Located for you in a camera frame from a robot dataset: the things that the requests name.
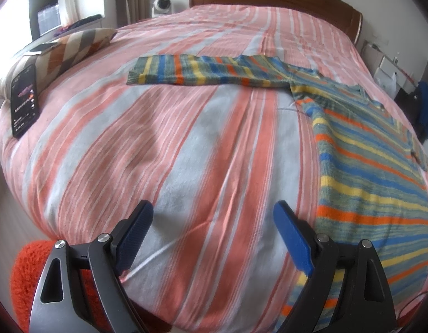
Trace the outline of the striped knit sweater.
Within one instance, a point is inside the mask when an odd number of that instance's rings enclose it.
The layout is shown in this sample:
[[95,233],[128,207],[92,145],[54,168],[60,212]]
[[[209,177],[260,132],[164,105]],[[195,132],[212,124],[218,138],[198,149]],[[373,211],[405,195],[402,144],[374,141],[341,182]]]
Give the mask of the striped knit sweater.
[[273,207],[372,241],[397,311],[428,288],[428,158],[382,92],[277,57],[140,58],[126,200],[154,221],[129,297],[188,332],[269,332],[306,283]]

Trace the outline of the orange fluffy sleeve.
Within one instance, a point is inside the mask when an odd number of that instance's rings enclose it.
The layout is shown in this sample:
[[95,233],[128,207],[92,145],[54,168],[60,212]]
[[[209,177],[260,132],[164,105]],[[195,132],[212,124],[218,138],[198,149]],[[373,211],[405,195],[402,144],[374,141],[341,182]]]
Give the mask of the orange fluffy sleeve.
[[[61,262],[49,261],[54,241],[33,241],[18,253],[11,270],[11,301],[16,320],[24,332],[30,328],[30,318],[36,293],[40,292],[43,303],[57,303],[64,298]],[[105,332],[111,326],[99,300],[99,295],[88,270],[72,271],[70,283],[75,282],[79,291],[74,291],[74,302],[78,312],[93,325]]]

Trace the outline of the black smartphone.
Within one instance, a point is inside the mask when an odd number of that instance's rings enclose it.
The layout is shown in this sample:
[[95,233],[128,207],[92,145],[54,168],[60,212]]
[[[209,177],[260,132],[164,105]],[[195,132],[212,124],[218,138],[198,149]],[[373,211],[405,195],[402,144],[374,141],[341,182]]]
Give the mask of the black smartphone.
[[34,64],[25,67],[12,80],[10,101],[12,135],[21,138],[40,115]]

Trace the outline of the pink striped bed cover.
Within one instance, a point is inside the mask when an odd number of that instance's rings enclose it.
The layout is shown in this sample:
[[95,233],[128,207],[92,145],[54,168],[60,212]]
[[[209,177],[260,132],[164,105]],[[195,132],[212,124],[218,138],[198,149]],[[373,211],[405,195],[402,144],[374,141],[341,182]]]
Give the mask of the pink striped bed cover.
[[396,316],[428,297],[428,157],[351,40],[282,7],[208,4],[60,38],[0,73],[0,162],[50,238],[79,244],[141,201],[129,297],[186,332],[272,332],[307,276],[273,207],[369,240]]

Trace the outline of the white plastic bag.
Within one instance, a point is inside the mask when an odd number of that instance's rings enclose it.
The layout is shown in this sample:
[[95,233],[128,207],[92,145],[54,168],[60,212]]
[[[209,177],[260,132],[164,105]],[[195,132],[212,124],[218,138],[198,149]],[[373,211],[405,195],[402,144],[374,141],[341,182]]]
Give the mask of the white plastic bag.
[[397,95],[397,73],[386,73],[381,68],[377,68],[374,74],[377,85],[392,99]]

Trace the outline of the blue garment on chair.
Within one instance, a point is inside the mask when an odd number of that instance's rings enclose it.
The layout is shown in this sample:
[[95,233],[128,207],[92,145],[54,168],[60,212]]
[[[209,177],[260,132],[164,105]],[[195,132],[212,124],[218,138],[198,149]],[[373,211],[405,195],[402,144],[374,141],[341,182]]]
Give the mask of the blue garment on chair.
[[425,81],[420,81],[418,87],[421,92],[421,108],[418,122],[422,126],[422,132],[419,136],[422,140],[425,140],[428,138],[428,84]]

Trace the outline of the striped chevron pillow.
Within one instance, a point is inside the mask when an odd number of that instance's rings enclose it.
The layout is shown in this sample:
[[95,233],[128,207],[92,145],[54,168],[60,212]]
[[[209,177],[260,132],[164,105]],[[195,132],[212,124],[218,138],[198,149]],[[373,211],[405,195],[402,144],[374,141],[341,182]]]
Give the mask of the striped chevron pillow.
[[0,76],[0,99],[11,99],[11,82],[24,68],[35,65],[37,91],[42,92],[58,76],[107,47],[116,34],[116,29],[86,29],[56,39],[46,53],[21,56]]

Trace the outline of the white desk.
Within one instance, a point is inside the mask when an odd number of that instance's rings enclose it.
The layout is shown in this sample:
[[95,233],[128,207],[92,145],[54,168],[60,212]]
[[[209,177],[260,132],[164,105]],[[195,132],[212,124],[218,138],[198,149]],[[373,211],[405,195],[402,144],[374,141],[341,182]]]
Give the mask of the white desk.
[[397,91],[402,88],[411,93],[417,87],[417,82],[398,66],[396,59],[389,58],[375,43],[365,40],[360,54],[373,78],[377,68],[381,68],[388,74],[397,73]]

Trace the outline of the silver smartphone on pillow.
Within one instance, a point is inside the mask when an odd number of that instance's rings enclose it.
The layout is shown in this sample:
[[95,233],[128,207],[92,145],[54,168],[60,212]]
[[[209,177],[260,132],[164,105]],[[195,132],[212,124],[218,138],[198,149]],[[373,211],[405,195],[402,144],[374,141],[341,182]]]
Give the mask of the silver smartphone on pillow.
[[45,54],[51,50],[53,50],[53,48],[57,47],[59,45],[58,42],[48,42],[48,43],[42,43],[39,44],[36,47],[33,47],[32,49],[26,51],[27,55],[42,55]]

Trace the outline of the white round fan heater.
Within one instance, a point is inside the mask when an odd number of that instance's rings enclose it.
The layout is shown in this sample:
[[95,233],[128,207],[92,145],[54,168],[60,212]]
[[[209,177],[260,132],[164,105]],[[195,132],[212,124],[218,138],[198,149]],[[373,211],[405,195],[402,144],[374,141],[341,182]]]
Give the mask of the white round fan heater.
[[161,17],[172,13],[171,0],[154,0],[151,9],[151,17]]

